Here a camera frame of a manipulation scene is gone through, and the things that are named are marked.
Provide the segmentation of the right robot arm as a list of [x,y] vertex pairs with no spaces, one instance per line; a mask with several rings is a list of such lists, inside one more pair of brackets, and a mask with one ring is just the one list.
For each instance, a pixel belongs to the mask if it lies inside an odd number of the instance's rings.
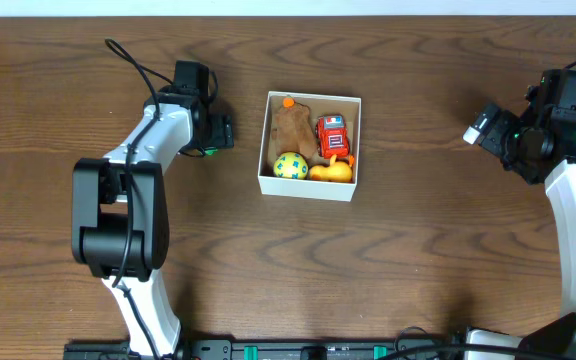
[[538,353],[576,359],[576,70],[544,71],[526,99],[528,107],[521,115],[488,104],[463,138],[528,184],[543,185],[558,238],[561,316],[523,337],[469,330],[465,341],[472,348],[464,354],[467,359],[493,358],[491,346],[505,348],[506,359],[529,359]]

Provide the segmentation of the yellow ball with blue letters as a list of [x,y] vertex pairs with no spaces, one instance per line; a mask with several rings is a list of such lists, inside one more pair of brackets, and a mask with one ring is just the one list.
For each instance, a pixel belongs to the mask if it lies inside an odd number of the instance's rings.
[[275,177],[303,180],[307,177],[309,166],[305,158],[296,152],[282,153],[273,165]]

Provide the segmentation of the green plastic cylinder toy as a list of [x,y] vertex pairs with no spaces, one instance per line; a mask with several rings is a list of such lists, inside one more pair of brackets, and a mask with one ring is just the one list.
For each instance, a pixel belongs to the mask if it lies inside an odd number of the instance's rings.
[[208,147],[204,149],[204,155],[205,156],[212,156],[213,154],[215,154],[218,151],[217,148],[215,147]]

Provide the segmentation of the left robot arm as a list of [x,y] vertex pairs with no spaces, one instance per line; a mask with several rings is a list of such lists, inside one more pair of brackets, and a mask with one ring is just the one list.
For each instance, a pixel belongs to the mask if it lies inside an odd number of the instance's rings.
[[72,180],[72,253],[114,296],[129,330],[122,343],[72,343],[67,359],[177,359],[182,324],[161,267],[170,230],[164,174],[179,154],[203,157],[234,145],[232,119],[212,114],[217,79],[179,61],[173,79],[144,104],[143,118],[117,148],[82,158]]

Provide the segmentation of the brown plush toy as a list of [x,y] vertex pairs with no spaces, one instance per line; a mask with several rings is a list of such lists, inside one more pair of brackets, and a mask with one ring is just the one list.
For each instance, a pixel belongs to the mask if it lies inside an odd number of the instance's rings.
[[273,113],[271,137],[276,155],[295,152],[311,159],[317,152],[317,140],[310,124],[310,108],[292,97],[284,97]]

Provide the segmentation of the yellow rubber duck toy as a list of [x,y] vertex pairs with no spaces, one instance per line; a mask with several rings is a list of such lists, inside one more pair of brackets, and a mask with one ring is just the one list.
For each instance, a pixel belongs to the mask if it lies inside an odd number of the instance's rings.
[[329,165],[315,165],[308,173],[308,179],[313,181],[350,183],[353,178],[353,165],[355,159],[353,155],[339,159],[333,155],[329,159]]

